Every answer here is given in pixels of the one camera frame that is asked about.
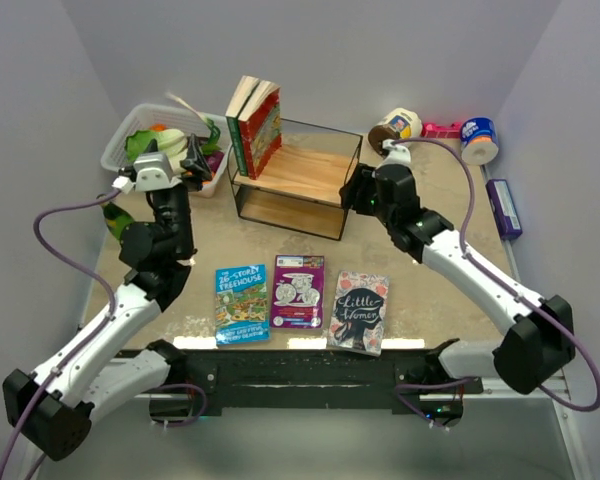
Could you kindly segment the red treehouse book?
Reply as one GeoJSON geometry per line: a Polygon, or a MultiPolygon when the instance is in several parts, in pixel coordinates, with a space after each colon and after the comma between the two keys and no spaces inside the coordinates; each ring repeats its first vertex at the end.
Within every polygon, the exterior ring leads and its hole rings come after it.
{"type": "Polygon", "coordinates": [[[240,111],[238,125],[246,176],[257,180],[282,143],[280,86],[260,80],[240,111]]]}

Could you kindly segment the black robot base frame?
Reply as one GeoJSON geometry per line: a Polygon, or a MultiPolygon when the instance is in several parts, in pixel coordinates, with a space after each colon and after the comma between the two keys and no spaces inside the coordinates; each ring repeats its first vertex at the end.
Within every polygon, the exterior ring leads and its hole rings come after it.
{"type": "Polygon", "coordinates": [[[417,409],[445,426],[462,417],[463,400],[483,390],[479,379],[452,379],[439,348],[385,350],[378,357],[344,350],[186,350],[164,391],[150,393],[153,420],[178,423],[231,408],[417,409]]]}

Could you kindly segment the toy green leek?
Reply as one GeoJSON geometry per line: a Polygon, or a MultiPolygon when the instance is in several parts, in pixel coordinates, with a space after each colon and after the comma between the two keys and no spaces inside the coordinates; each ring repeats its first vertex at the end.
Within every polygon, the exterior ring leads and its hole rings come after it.
{"type": "Polygon", "coordinates": [[[211,154],[221,150],[221,147],[219,146],[221,131],[212,119],[210,119],[207,115],[205,115],[205,114],[199,112],[198,110],[196,110],[195,108],[193,108],[181,97],[176,96],[176,95],[172,94],[171,92],[166,92],[165,97],[176,102],[177,104],[184,107],[185,109],[189,110],[191,113],[193,113],[195,116],[197,116],[198,119],[201,120],[202,123],[207,127],[207,129],[209,130],[209,137],[208,137],[207,142],[201,146],[201,151],[204,155],[211,155],[211,154]]]}

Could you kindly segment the toy purple onion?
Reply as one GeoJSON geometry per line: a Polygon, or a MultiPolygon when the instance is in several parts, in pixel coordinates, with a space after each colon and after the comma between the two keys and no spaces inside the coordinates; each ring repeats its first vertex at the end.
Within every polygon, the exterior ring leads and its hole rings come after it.
{"type": "Polygon", "coordinates": [[[205,156],[206,162],[212,173],[216,173],[224,158],[224,153],[219,150],[205,156]]]}

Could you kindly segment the white plastic basket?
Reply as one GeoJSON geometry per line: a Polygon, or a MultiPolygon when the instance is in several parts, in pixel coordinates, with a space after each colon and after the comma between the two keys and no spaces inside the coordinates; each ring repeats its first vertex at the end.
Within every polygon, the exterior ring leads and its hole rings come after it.
{"type": "MultiPolygon", "coordinates": [[[[222,159],[214,178],[210,182],[207,182],[200,191],[194,192],[196,196],[210,198],[214,195],[216,187],[226,171],[232,146],[226,119],[223,116],[209,113],[203,113],[203,115],[212,120],[215,126],[219,128],[220,138],[218,145],[222,153],[222,159]]],[[[141,103],[134,107],[122,120],[122,123],[108,142],[101,156],[101,166],[105,170],[112,172],[117,172],[120,168],[124,167],[127,164],[124,149],[126,138],[134,134],[137,130],[146,130],[154,124],[163,124],[166,127],[176,128],[186,134],[195,134],[199,138],[208,137],[209,135],[209,129],[204,122],[197,115],[185,108],[141,103]]]]}

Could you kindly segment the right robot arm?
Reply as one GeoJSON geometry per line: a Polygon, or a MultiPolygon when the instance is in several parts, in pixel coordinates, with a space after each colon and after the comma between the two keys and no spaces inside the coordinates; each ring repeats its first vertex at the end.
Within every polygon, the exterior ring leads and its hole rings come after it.
{"type": "Polygon", "coordinates": [[[449,340],[438,346],[425,369],[432,390],[449,392],[461,378],[499,377],[529,394],[574,359],[569,303],[558,295],[543,298],[462,247],[459,231],[421,206],[408,167],[359,164],[340,197],[344,209],[377,218],[398,250],[451,282],[502,336],[494,344],[449,340]]]}

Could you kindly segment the green glass bottle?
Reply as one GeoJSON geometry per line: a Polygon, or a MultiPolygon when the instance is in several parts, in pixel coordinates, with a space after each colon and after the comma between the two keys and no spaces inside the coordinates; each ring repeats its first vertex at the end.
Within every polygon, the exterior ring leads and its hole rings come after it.
{"type": "Polygon", "coordinates": [[[107,229],[119,241],[124,229],[134,222],[134,218],[114,202],[102,204],[101,209],[107,229]]]}

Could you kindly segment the toy green cabbage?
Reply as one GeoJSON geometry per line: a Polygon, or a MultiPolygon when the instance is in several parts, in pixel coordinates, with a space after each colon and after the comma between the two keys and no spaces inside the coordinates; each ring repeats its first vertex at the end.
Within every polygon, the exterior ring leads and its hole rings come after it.
{"type": "Polygon", "coordinates": [[[186,149],[188,140],[179,129],[138,130],[125,140],[125,153],[129,162],[134,162],[140,154],[149,152],[149,145],[154,141],[158,151],[169,158],[186,149]]]}

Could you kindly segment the green 104-storey treehouse book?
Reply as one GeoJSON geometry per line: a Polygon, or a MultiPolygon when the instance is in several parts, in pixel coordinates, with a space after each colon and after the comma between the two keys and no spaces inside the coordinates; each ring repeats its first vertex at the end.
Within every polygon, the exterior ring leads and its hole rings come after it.
{"type": "Polygon", "coordinates": [[[248,170],[238,119],[245,104],[248,102],[259,83],[260,80],[256,77],[243,75],[233,93],[225,113],[238,172],[242,176],[246,176],[248,174],[248,170]]]}

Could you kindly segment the purple box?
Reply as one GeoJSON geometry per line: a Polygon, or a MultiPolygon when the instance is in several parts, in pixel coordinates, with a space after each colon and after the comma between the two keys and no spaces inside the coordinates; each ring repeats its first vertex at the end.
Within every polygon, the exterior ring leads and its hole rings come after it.
{"type": "Polygon", "coordinates": [[[517,210],[505,179],[491,179],[486,183],[487,196],[501,240],[515,240],[522,233],[517,210]]]}

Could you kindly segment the black wire wooden shelf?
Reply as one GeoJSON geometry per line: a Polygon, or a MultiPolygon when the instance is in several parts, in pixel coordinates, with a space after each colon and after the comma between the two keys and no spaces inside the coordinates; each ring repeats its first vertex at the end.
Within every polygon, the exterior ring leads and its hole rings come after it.
{"type": "Polygon", "coordinates": [[[282,121],[282,146],[258,179],[242,176],[233,153],[227,173],[237,214],[264,225],[339,241],[347,221],[339,190],[360,160],[359,133],[282,121]]]}

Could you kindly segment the purple book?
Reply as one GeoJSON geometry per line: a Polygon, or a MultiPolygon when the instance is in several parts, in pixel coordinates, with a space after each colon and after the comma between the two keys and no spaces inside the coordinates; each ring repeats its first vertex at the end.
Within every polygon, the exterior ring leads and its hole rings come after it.
{"type": "Polygon", "coordinates": [[[322,327],[325,257],[277,255],[270,326],[278,329],[322,327]]]}

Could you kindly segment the little women book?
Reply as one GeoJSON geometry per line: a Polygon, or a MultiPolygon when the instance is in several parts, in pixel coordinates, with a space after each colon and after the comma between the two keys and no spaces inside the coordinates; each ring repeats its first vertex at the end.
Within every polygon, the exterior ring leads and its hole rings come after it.
{"type": "Polygon", "coordinates": [[[377,357],[381,354],[390,286],[388,276],[341,271],[336,282],[327,345],[377,357]]]}

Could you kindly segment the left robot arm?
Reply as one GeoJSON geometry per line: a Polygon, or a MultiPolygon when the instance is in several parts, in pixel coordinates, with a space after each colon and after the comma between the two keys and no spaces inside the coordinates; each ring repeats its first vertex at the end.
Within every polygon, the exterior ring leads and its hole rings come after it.
{"type": "Polygon", "coordinates": [[[72,454],[94,423],[136,395],[176,392],[187,380],[183,354],[163,340],[122,365],[109,364],[182,293],[197,252],[188,188],[157,141],[120,169],[102,199],[129,192],[144,194],[153,218],[132,221],[119,235],[119,259],[130,269],[122,284],[112,288],[89,271],[106,306],[48,360],[30,372],[15,369],[2,383],[12,436],[24,436],[52,461],[72,454]]]}

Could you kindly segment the brown core paper roll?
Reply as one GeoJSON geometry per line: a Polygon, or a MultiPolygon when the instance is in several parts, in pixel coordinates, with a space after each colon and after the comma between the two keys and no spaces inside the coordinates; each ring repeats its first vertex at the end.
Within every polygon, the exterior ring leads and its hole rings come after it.
{"type": "Polygon", "coordinates": [[[367,134],[374,152],[381,155],[385,140],[418,138],[423,131],[419,115],[405,108],[395,108],[385,115],[367,134]]]}

